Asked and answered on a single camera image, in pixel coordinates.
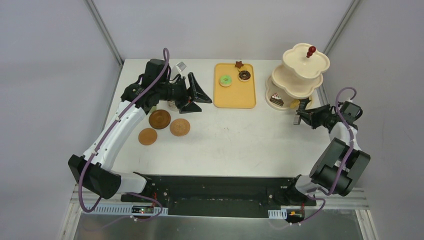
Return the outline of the metal tongs with black tips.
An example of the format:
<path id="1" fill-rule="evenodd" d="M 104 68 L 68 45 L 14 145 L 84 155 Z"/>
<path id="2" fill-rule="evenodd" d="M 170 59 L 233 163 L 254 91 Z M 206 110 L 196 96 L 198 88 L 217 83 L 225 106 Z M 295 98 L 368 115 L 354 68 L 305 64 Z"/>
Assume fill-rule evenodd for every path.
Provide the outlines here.
<path id="1" fill-rule="evenodd" d="M 301 121 L 305 122 L 308 126 L 312 125 L 312 116 L 314 113 L 306 109 L 310 102 L 311 100 L 309 98 L 299 100 L 299 106 L 293 119 L 294 125 L 300 125 Z"/>

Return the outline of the green frosted donut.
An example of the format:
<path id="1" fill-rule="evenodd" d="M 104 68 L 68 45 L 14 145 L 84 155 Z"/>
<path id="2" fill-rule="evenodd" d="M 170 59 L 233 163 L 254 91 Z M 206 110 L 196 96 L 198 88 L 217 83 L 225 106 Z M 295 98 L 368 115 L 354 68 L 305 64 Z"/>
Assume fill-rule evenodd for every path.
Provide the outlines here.
<path id="1" fill-rule="evenodd" d="M 222 87 L 229 87 L 232 84 L 233 80 L 230 75 L 225 74 L 219 77 L 218 83 Z"/>

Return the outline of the chocolate cake slice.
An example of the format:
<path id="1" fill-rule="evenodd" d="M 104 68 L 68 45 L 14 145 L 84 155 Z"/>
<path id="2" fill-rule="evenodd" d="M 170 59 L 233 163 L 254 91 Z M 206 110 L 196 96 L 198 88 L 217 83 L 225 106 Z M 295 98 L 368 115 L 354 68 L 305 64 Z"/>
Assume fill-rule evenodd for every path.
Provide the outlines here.
<path id="1" fill-rule="evenodd" d="M 274 104 L 280 106 L 280 107 L 284 106 L 284 101 L 282 100 L 282 98 L 280 97 L 280 95 L 277 92 L 274 93 L 273 95 L 271 95 L 269 101 L 271 103 L 274 103 Z"/>

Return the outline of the chocolate sprinkled donut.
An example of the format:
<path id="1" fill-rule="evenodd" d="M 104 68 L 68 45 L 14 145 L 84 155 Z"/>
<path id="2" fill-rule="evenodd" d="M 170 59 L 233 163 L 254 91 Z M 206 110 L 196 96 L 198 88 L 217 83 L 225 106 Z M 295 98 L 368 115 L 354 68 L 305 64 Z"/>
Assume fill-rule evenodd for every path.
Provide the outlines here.
<path id="1" fill-rule="evenodd" d="M 248 82 L 251 79 L 252 75 L 248 70 L 241 70 L 239 71 L 237 77 L 241 82 Z"/>

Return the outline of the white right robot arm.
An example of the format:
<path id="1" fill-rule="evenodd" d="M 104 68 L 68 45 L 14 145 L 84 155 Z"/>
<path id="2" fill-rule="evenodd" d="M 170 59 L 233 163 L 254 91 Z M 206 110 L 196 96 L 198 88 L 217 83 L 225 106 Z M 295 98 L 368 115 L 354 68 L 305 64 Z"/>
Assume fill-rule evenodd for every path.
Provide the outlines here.
<path id="1" fill-rule="evenodd" d="M 284 190 L 284 200 L 296 205 L 304 195 L 325 190 L 326 195 L 348 195 L 357 184 L 371 156 L 359 147 L 356 135 L 358 120 L 363 110 L 345 101 L 338 106 L 329 104 L 307 109 L 307 99 L 301 101 L 296 111 L 296 122 L 304 121 L 312 129 L 328 130 L 330 143 L 312 167 L 309 175 L 299 175 L 294 186 Z"/>

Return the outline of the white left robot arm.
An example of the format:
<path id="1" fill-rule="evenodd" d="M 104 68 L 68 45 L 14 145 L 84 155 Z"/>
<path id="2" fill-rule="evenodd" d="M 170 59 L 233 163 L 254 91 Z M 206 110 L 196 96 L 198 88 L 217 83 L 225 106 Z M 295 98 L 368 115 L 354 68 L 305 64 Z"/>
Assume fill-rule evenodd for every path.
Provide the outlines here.
<path id="1" fill-rule="evenodd" d="M 96 141 L 82 155 L 74 154 L 68 160 L 79 194 L 87 189 L 110 199 L 133 193 L 143 203 L 152 198 L 153 189 L 143 175 L 113 172 L 112 168 L 131 132 L 160 101 L 173 101 L 181 114 L 201 112 L 199 103 L 213 102 L 192 72 L 172 76 L 168 62 L 150 59 L 144 73 L 124 89 L 112 119 Z"/>

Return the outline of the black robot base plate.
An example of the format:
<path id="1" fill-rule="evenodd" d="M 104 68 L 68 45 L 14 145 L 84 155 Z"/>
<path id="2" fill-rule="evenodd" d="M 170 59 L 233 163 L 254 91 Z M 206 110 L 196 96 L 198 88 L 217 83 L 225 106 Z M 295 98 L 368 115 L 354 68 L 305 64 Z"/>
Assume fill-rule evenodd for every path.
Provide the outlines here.
<path id="1" fill-rule="evenodd" d="M 148 175 L 140 195 L 173 216 L 267 218 L 281 207 L 315 207 L 298 192 L 295 177 Z"/>

